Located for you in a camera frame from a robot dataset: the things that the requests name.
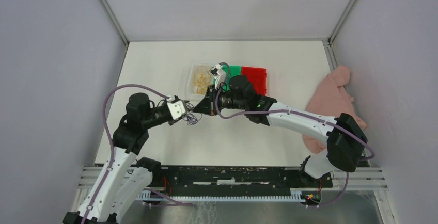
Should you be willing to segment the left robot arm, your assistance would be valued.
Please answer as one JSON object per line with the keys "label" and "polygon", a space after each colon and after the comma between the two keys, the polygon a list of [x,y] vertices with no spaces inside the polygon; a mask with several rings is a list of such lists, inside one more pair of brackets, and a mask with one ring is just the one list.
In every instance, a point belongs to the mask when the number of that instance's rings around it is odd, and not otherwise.
{"label": "left robot arm", "polygon": [[63,223],[120,223],[139,193],[162,181],[161,164],[149,158],[136,161],[149,138],[149,129],[183,119],[187,101],[177,96],[154,105],[145,93],[129,97],[126,114],[110,136],[110,152],[104,168],[83,203],[68,212]]}

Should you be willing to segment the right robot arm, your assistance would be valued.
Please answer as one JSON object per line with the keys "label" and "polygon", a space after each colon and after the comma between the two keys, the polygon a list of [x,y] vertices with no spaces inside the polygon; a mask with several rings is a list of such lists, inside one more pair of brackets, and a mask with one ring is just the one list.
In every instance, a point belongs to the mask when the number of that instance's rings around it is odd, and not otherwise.
{"label": "right robot arm", "polygon": [[258,94],[245,76],[232,77],[227,91],[223,86],[222,83],[208,86],[204,98],[193,111],[216,116],[222,109],[235,109],[237,115],[244,115],[253,123],[289,129],[326,146],[301,164],[298,179],[303,186],[313,186],[323,175],[334,170],[355,172],[364,159],[367,138],[351,115],[342,113],[332,117],[294,110],[275,98]]}

